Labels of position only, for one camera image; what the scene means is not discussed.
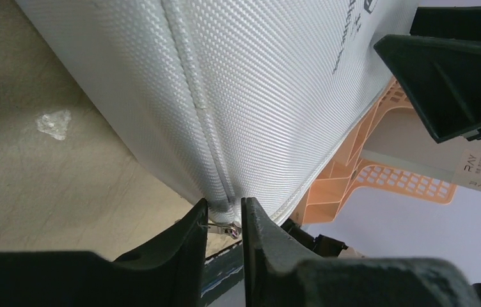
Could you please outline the grey medicine case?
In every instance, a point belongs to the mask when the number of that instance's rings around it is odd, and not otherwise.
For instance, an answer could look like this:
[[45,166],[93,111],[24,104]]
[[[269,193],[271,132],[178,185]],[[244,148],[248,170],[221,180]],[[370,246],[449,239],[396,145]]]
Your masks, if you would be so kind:
[[418,1],[19,1],[136,159],[211,220],[283,223],[391,79]]

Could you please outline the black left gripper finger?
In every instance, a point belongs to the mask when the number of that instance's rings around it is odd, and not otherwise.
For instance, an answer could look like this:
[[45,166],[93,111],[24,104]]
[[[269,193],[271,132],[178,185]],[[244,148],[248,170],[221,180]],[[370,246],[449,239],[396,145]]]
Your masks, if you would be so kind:
[[481,42],[386,35],[374,49],[435,142],[481,140]]
[[435,258],[324,258],[243,198],[247,306],[480,306],[462,272]]
[[89,251],[0,252],[0,306],[197,306],[207,202],[109,261]]
[[410,34],[481,42],[481,6],[420,7]]

